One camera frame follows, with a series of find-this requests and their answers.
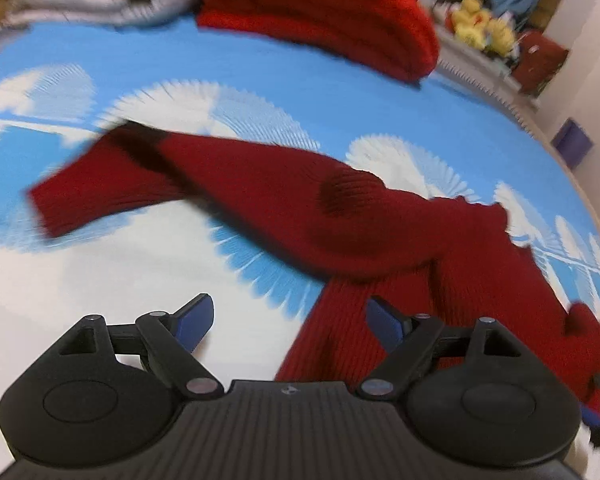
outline red knit fabric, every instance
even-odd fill
[[[382,359],[365,302],[447,324],[497,318],[600,412],[600,323],[567,313],[528,248],[511,243],[500,205],[425,200],[317,153],[167,134],[129,124],[39,184],[31,197],[50,234],[128,209],[202,193],[278,256],[330,278],[283,362],[280,380],[355,386]]]
[[[429,74],[440,47],[417,0],[203,0],[198,25],[312,44],[403,81]]]

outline blue bed sheet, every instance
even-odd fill
[[[600,309],[600,237],[560,166],[510,118],[442,76],[419,86],[313,48],[227,32],[40,24],[0,53],[0,246],[51,251],[134,221],[101,219],[58,240],[24,190],[124,119],[315,150],[423,196],[501,202],[558,298]],[[214,218],[218,254],[253,293],[305,316],[322,283]]]

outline red knit garment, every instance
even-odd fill
[[[203,27],[323,47],[402,81],[436,67],[440,47],[417,0],[203,0]]]
[[[202,194],[277,256],[328,278],[277,374],[355,386],[384,357],[373,294],[456,326],[491,316],[600,413],[600,323],[565,312],[500,205],[425,200],[317,153],[129,123],[30,191],[51,236],[138,205]]]

